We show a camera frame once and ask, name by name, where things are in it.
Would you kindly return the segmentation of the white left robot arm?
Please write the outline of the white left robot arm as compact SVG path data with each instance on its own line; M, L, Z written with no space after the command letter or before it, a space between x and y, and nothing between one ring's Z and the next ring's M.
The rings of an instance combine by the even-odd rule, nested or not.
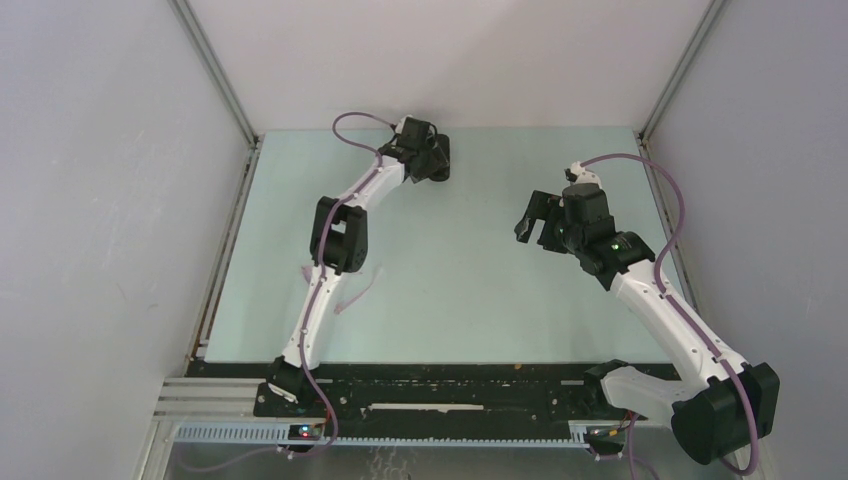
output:
M376 148L345 137L338 125L351 117L387 126L390 139ZM444 182L450 177L449 138L429 121L407 115L392 123L366 112L346 112L334 119L331 131L338 140L371 153L373 162L343 193L324 196L316 204L309 243L312 266L307 270L304 305L267 377L278 404L297 417L311 412L316 403L318 388L309 377L320 364L322 335L332 303L366 262L369 211L406 182Z

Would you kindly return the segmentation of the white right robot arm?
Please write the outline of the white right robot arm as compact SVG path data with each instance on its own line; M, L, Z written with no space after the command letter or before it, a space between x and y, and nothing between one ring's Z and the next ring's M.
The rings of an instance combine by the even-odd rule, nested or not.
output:
M574 256L581 269L636 315L671 360L678 377L663 380L620 360L587 371L585 411L606 418L628 410L669 428L695 462L707 465L768 436L780 380L766 363L753 365L723 342L657 271L656 256L634 232L617 230L596 183L575 183L556 195L531 194L514 228L529 242Z

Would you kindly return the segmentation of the black glasses case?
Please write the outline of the black glasses case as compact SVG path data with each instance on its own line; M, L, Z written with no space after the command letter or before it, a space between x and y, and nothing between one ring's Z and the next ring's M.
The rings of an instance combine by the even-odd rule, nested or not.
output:
M436 134L425 165L426 179L445 182L450 178L450 168L450 139L447 135Z

